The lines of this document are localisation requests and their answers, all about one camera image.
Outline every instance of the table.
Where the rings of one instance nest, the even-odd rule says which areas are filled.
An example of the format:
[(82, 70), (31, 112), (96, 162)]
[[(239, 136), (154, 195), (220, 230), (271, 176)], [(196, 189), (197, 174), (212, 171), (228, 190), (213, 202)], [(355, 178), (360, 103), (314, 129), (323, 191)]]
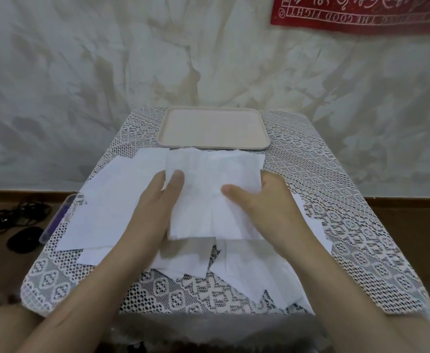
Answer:
[[(116, 155), (133, 157), (138, 148), (157, 146), (166, 109), (131, 112), (89, 178)], [(305, 200), (307, 214), (322, 220), (334, 258), (386, 313), (421, 312), (430, 320), (430, 299), (422, 282), (310, 121), (287, 112), (261, 114), (271, 138), (261, 151), (264, 169), (281, 174)], [(47, 316), (93, 269), (76, 264), (81, 250), (54, 250), (82, 200), (78, 195), (24, 279), (22, 303), (39, 315)], [(205, 279), (186, 275), (172, 281), (151, 270), (129, 289), (106, 339), (252, 346), (287, 344), (322, 333), (315, 317), (301, 307), (277, 309), (267, 293), (254, 303), (211, 272)]]

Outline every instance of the rectangular tray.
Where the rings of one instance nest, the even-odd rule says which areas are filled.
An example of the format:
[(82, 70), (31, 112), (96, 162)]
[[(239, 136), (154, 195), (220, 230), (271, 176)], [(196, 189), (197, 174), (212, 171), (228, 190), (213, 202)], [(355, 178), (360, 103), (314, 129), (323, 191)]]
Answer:
[(159, 128), (162, 147), (262, 150), (270, 145), (257, 110), (175, 106), (166, 110)]

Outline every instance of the tangled black cord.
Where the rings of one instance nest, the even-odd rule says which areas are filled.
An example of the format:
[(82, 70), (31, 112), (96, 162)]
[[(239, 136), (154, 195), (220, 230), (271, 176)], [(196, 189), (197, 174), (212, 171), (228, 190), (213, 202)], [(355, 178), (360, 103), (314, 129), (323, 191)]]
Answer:
[(47, 218), (52, 208), (35, 197), (27, 198), (12, 209), (0, 209), (0, 233), (13, 227), (35, 225)]

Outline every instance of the red banner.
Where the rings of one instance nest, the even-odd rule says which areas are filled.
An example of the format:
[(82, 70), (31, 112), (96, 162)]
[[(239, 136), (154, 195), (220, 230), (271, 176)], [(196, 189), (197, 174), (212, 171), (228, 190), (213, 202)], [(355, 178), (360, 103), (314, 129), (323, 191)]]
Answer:
[(270, 23), (368, 35), (430, 33), (430, 0), (274, 0)]

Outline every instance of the purple object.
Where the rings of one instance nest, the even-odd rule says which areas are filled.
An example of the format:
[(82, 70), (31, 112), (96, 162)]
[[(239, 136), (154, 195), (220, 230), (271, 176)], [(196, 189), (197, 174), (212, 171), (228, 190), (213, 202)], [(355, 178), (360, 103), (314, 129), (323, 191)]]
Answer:
[(65, 216), (68, 209), (70, 209), (71, 204), (73, 204), (73, 201), (76, 198), (76, 196), (77, 194), (71, 194), (66, 197), (65, 201), (59, 208), (58, 212), (56, 212), (55, 216), (53, 217), (53, 219), (48, 224), (47, 228), (45, 228), (42, 235), (40, 236), (40, 239), (38, 239), (40, 243), (42, 243), (43, 245), (47, 243), (47, 241), (50, 239), (50, 237), (52, 236), (52, 234), (60, 224), (61, 220)]

